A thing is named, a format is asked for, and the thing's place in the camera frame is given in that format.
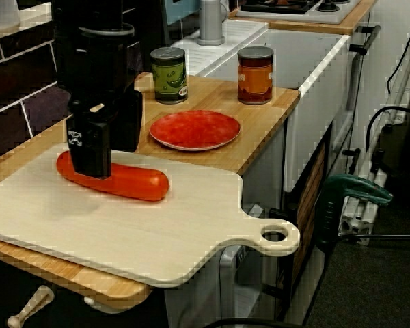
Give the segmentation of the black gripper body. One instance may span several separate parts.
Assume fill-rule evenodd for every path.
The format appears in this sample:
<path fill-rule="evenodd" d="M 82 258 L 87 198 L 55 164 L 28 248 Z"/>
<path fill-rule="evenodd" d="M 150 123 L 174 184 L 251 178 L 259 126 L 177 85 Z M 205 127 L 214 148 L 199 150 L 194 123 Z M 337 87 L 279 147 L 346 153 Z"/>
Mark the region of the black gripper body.
<path fill-rule="evenodd" d="M 135 93 L 130 34 L 57 33 L 57 85 L 70 105 L 109 105 Z"/>

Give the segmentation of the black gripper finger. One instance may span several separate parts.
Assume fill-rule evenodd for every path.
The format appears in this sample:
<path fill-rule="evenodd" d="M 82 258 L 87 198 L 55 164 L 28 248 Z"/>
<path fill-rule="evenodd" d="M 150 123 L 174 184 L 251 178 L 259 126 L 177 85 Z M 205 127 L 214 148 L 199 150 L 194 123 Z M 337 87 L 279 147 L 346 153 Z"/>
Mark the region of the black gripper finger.
<path fill-rule="evenodd" d="M 111 175 L 110 117 L 79 100 L 68 103 L 67 142 L 75 172 L 104 180 Z"/>
<path fill-rule="evenodd" d="M 111 148 L 123 152 L 136 151 L 141 131 L 143 96 L 127 89 L 120 99 L 118 114 L 111 123 Z"/>

